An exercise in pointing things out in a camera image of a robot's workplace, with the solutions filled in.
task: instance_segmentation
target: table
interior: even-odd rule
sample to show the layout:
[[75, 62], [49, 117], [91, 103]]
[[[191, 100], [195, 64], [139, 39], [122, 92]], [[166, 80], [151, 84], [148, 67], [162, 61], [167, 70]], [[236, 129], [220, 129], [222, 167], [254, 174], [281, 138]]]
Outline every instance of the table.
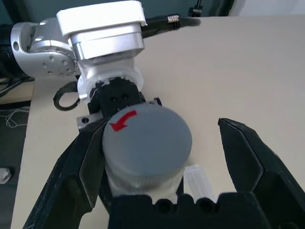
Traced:
[[11, 104], [31, 100], [33, 87], [34, 82], [22, 83], [9, 91], [5, 96], [0, 97], [0, 104]]
[[[218, 196], [234, 191], [217, 121], [227, 117], [255, 129], [305, 189], [305, 16], [202, 18], [185, 28], [145, 39], [136, 57], [147, 100], [160, 97], [188, 124], [198, 164]], [[53, 106], [55, 92], [73, 79], [36, 80], [12, 229], [24, 225], [57, 158], [77, 136], [76, 117]], [[67, 95], [67, 104], [76, 96]], [[107, 228], [101, 201], [81, 229]]]

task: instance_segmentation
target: black cable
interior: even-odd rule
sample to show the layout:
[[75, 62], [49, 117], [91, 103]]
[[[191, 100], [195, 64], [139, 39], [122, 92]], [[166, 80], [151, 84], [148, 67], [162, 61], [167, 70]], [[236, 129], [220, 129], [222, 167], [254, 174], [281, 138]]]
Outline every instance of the black cable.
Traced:
[[54, 101], [54, 106], [60, 110], [60, 111], [70, 111], [72, 109], [74, 109], [75, 107], [77, 107], [78, 103], [81, 101], [79, 98], [75, 101], [75, 103], [73, 103], [71, 106], [61, 106], [59, 104], [61, 97], [65, 94], [65, 93], [70, 93], [70, 92], [77, 92], [77, 81], [73, 81], [70, 83], [67, 83], [66, 85], [64, 85], [63, 87], [61, 87], [55, 94], [53, 101]]
[[141, 27], [143, 38], [160, 33], [178, 30], [187, 26], [199, 26], [201, 21], [194, 18], [182, 18], [179, 14], [158, 16], [146, 19], [147, 26]]
[[5, 80], [5, 81], [1, 81], [0, 85], [8, 85], [9, 84], [9, 80]]
[[7, 86], [0, 90], [0, 97], [6, 95], [9, 91], [11, 91], [15, 87], [19, 86], [20, 84], [22, 84], [24, 82], [31, 82], [31, 81], [34, 81], [34, 79], [32, 77], [22, 77], [22, 78], [18, 79], [17, 81], [15, 81], [13, 79], [9, 80], [9, 82], [7, 83]]
[[181, 27], [199, 26], [201, 24], [200, 19], [196, 18], [180, 18]]

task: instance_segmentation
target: screw hole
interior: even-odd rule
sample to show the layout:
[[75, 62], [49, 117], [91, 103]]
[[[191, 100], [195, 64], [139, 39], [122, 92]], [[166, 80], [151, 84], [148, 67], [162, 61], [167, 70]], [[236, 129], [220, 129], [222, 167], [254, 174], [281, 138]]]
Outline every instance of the screw hole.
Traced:
[[82, 122], [82, 123], [88, 123], [88, 122], [89, 122], [89, 118], [82, 118], [82, 119], [81, 119], [81, 122]]
[[110, 101], [113, 102], [113, 103], [116, 102], [117, 100], [118, 100], [118, 99], [117, 99], [116, 97], [111, 97], [111, 98], [110, 98]]
[[128, 94], [122, 94], [122, 99], [128, 99], [129, 95]]
[[196, 203], [203, 213], [211, 214], [216, 212], [216, 206], [209, 198], [199, 199]]
[[13, 43], [13, 48], [14, 48], [14, 50], [16, 50], [16, 51], [19, 50], [19, 45], [18, 45], [17, 42], [14, 42], [14, 43]]
[[173, 211], [173, 204], [168, 199], [160, 199], [156, 203], [156, 207], [159, 210], [159, 212], [163, 214], [168, 214]]

